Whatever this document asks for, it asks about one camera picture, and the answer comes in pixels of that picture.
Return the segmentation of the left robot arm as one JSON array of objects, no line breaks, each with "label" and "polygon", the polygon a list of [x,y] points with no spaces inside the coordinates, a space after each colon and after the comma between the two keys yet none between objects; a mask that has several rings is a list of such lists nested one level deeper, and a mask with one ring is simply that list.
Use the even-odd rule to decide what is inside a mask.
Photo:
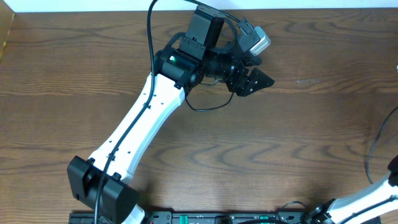
[{"label": "left robot arm", "polygon": [[165,120],[206,77],[248,96],[274,81],[259,70],[271,40],[261,27],[198,4],[188,30],[150,52],[151,71],[132,108],[89,158],[74,157],[67,174],[75,199],[93,210],[92,223],[141,223],[145,211],[130,184]]}]

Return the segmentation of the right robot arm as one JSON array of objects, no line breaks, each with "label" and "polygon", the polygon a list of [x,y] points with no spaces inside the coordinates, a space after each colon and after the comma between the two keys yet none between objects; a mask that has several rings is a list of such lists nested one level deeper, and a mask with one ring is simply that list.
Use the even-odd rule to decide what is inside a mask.
[{"label": "right robot arm", "polygon": [[332,199],[302,218],[304,223],[364,223],[397,210],[397,158],[388,173],[353,195]]}]

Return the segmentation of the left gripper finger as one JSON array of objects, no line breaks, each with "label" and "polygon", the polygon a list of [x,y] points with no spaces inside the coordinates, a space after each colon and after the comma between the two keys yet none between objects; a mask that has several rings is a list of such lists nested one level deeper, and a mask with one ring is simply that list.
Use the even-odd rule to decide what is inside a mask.
[{"label": "left gripper finger", "polygon": [[242,57],[242,63],[245,67],[257,66],[262,63],[262,60],[250,52],[246,52]]},{"label": "left gripper finger", "polygon": [[245,81],[242,87],[238,88],[238,96],[248,96],[258,90],[269,88],[275,80],[260,71],[258,68],[252,69],[248,76],[243,78]]}]

